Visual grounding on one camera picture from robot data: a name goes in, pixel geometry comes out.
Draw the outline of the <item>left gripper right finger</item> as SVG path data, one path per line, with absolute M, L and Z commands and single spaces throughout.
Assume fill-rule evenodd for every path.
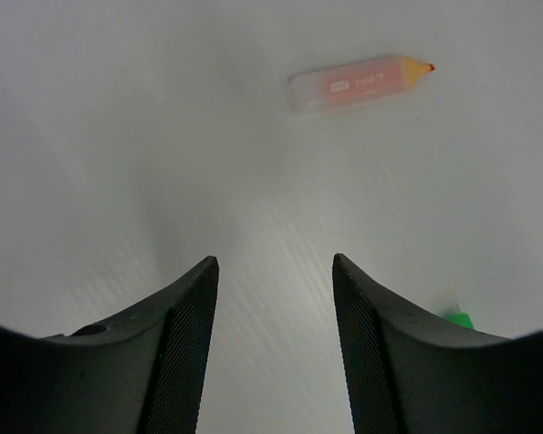
M 332 281 L 355 432 L 543 433 L 543 331 L 457 325 L 342 254 Z

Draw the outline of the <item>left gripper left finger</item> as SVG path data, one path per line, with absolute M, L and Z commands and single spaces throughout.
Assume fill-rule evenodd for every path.
M 195 432 L 218 278 L 208 257 L 71 335 L 0 326 L 0 433 Z

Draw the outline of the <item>bright green pen cap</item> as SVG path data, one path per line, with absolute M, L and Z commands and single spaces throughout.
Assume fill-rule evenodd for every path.
M 462 326 L 467 329 L 474 329 L 473 322 L 471 320 L 471 317 L 464 312 L 447 312 L 442 315 L 442 318 L 454 323 L 458 326 Z

